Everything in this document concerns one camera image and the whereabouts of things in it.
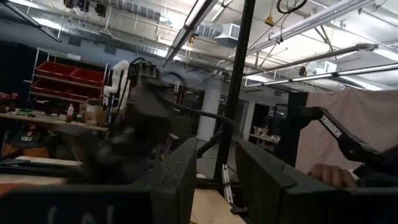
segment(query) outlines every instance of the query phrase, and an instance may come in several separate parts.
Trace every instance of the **red storage bin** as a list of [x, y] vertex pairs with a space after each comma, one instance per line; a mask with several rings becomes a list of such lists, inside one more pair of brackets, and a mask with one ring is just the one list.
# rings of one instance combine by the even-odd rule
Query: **red storage bin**
[[68, 94], [69, 98], [86, 101], [88, 99], [99, 99], [101, 90], [74, 86]]
[[32, 91], [53, 96], [67, 97], [70, 85], [62, 82], [41, 79], [32, 85]]
[[44, 62], [36, 68], [36, 73], [39, 75], [70, 80], [70, 75], [75, 70], [76, 68], [72, 66], [62, 65], [55, 62]]
[[74, 82], [102, 86], [104, 73], [78, 68], [71, 74], [71, 78]]

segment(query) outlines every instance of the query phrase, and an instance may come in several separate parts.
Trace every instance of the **pink fabric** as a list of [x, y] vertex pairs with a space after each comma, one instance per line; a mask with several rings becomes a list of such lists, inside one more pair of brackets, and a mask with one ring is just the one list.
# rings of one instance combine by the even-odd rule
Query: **pink fabric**
[[[377, 151], [398, 144], [398, 91], [344, 90], [334, 93], [309, 93], [307, 107], [321, 106], [348, 131]], [[318, 122], [312, 121], [300, 133], [296, 169], [307, 173], [314, 164], [355, 169], [358, 162], [347, 160], [337, 142]]]

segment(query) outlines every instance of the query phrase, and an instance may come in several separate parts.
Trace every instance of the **person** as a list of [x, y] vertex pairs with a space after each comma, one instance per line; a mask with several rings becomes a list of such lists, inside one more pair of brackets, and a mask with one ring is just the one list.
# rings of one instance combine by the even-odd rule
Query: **person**
[[308, 175], [334, 187], [355, 187], [355, 178], [348, 170], [338, 166], [315, 164]]
[[398, 175], [369, 169], [361, 177], [338, 166], [315, 164], [308, 175], [334, 187], [398, 187]]

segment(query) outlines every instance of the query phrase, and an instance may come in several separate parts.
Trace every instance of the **shelf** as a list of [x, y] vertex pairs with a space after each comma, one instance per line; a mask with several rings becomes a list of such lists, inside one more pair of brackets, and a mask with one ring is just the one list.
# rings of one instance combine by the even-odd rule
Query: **shelf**
[[45, 93], [36, 93], [34, 91], [30, 91], [30, 94], [37, 95], [37, 96], [45, 96], [45, 97], [49, 97], [49, 98], [58, 98], [61, 100], [67, 100], [67, 101], [76, 102], [76, 103], [86, 103], [83, 100], [76, 100], [76, 99], [71, 99], [71, 98], [66, 98], [66, 97], [61, 97], [61, 96], [53, 96], [53, 95], [49, 95], [49, 94], [45, 94]]
[[99, 87], [99, 86], [93, 86], [93, 85], [88, 85], [88, 84], [83, 84], [83, 83], [63, 80], [63, 79], [60, 79], [60, 78], [48, 77], [48, 76], [45, 76], [45, 75], [35, 74], [35, 77], [45, 78], [45, 79], [53, 80], [53, 81], [57, 81], [57, 82], [69, 83], [69, 84], [72, 84], [72, 85], [84, 86], [84, 87], [88, 87], [88, 88], [96, 88], [97, 90], [101, 90], [102, 89], [102, 87]]
[[65, 53], [62, 53], [62, 52], [57, 52], [57, 51], [54, 51], [54, 50], [43, 49], [43, 48], [39, 48], [39, 50], [41, 50], [43, 52], [46, 52], [46, 53], [48, 53], [49, 55], [51, 55], [53, 57], [59, 57], [59, 58], [67, 59], [67, 60], [72, 60], [72, 61], [75, 61], [75, 62], [86, 63], [86, 64], [94, 65], [94, 66], [97, 66], [97, 67], [104, 67], [104, 68], [108, 67], [108, 64], [90, 62], [90, 61], [87, 61], [87, 60], [84, 60], [84, 59], [75, 59], [75, 58], [72, 58], [72, 57], [68, 57], [68, 54], [65, 54]]

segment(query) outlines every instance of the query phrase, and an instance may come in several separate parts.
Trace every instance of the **wooden table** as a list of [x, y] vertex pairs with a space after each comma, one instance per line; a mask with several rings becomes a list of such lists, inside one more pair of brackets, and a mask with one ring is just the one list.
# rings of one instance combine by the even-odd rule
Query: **wooden table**
[[[30, 160], [48, 164], [78, 166], [80, 162], [59, 159], [43, 159], [20, 156], [17, 159]], [[0, 184], [59, 184], [63, 179], [58, 177], [37, 177], [30, 175], [0, 174]], [[195, 189], [193, 196], [191, 223], [197, 224], [245, 224], [238, 215], [230, 212], [231, 206], [216, 190]]]
[[77, 123], [77, 122], [67, 123], [67, 122], [62, 121], [62, 120], [45, 119], [43, 117], [41, 117], [41, 118], [28, 118], [27, 116], [21, 116], [21, 115], [10, 114], [10, 113], [0, 113], [0, 118], [17, 119], [17, 120], [21, 120], [21, 121], [52, 124], [52, 125], [71, 124], [71, 125], [81, 126], [82, 128], [86, 128], [86, 129], [90, 129], [90, 130], [95, 130], [95, 131], [107, 131], [108, 130], [107, 128], [87, 125], [85, 123]]

